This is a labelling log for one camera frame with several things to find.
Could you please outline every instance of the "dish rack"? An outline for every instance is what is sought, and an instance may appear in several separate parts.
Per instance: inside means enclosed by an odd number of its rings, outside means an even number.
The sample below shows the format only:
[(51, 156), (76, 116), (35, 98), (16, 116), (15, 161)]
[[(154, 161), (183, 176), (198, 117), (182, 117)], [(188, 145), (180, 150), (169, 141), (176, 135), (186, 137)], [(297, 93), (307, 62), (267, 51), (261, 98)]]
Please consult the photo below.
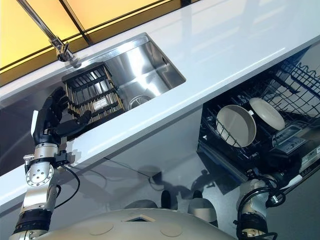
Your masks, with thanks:
[(112, 75), (103, 62), (93, 63), (62, 78), (69, 98), (68, 113), (78, 118), (91, 111), (88, 125), (76, 135), (95, 128), (125, 112)]
[[(285, 121), (285, 128), (277, 131), (258, 121), (254, 141), (249, 146), (240, 147), (237, 140), (217, 120), (217, 114), (226, 105), (248, 106), (251, 98), (262, 98), (278, 110)], [(308, 66), (288, 58), (205, 103), (200, 141), (211, 143), (213, 148), (225, 153), (227, 157), (241, 162), (241, 167), (246, 171), (260, 159), (262, 151), (278, 147), (298, 131), (312, 127), (319, 117), (320, 76), (309, 70)], [(225, 131), (224, 134), (227, 133), (228, 138), (233, 139), (233, 145), (222, 139), (222, 131), (217, 131), (217, 125)]]

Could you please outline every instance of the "chrome faucet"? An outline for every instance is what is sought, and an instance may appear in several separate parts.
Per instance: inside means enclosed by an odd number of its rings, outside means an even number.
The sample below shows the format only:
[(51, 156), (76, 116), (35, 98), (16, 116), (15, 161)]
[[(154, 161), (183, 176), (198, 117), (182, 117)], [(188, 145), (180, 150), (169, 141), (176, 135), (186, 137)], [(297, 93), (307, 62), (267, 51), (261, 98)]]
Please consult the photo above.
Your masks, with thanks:
[(54, 33), (48, 28), (48, 26), (42, 21), (35, 10), (29, 5), (26, 0), (17, 0), (17, 2), (23, 7), (27, 14), (33, 19), (33, 21), (39, 26), (39, 28), (47, 35), (49, 42), (55, 48), (56, 56), (61, 62), (69, 62), (74, 68), (80, 67), (81, 63), (75, 54), (69, 49), (69, 43), (64, 44), (61, 39), (54, 35)]

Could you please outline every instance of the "white countertop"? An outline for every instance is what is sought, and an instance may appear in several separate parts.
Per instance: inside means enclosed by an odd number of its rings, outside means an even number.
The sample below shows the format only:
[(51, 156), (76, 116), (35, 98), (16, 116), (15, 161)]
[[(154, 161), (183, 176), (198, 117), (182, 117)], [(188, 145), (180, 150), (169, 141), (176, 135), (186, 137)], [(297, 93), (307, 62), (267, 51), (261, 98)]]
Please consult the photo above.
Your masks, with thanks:
[[(67, 143), (91, 164), (320, 40), (320, 1), (201, 0), (77, 53), (146, 32), (186, 82)], [(54, 62), (0, 88), (0, 101), (62, 69)], [(26, 191), (23, 166), (0, 177), (0, 206)]]

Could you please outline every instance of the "dishwasher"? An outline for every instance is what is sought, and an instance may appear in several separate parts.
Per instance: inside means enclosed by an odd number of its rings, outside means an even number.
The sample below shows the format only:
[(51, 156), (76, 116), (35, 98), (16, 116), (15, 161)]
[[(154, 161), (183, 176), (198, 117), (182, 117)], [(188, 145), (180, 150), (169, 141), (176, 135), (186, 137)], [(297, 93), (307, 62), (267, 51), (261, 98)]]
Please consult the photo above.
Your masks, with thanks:
[[(297, 53), (203, 105), (198, 151), (230, 172), (239, 183), (252, 173), (290, 172), (290, 192), (320, 168), (320, 76)], [(250, 99), (270, 104), (284, 120), (276, 130), (255, 118), (256, 135), (240, 146), (217, 117), (225, 106), (249, 109)]]

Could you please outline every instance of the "black cable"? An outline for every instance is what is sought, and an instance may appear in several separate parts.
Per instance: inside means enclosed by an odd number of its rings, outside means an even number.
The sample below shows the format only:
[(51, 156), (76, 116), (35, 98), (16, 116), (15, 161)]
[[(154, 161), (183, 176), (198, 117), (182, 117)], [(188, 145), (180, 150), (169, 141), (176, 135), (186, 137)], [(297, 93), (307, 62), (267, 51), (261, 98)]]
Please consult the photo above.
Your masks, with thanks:
[(56, 197), (59, 197), (61, 193), (61, 186), (57, 184), (56, 187), (58, 188), (58, 193), (56, 194)]
[(74, 193), (71, 195), (71, 197), (69, 197), (67, 200), (63, 201), (62, 203), (60, 203), (59, 205), (55, 206), (54, 209), (62, 206), (63, 204), (65, 204), (66, 202), (68, 202), (70, 199), (72, 199), (74, 197), (74, 195), (76, 195), (76, 193), (78, 192), (79, 188), (80, 188), (80, 179), (79, 177), (68, 167), (64, 166), (64, 165), (59, 165), (60, 167), (64, 168), (65, 170), (67, 170), (69, 173), (71, 173), (74, 178), (76, 179), (76, 181), (78, 182), (78, 186), (76, 188), (76, 190), (74, 191)]

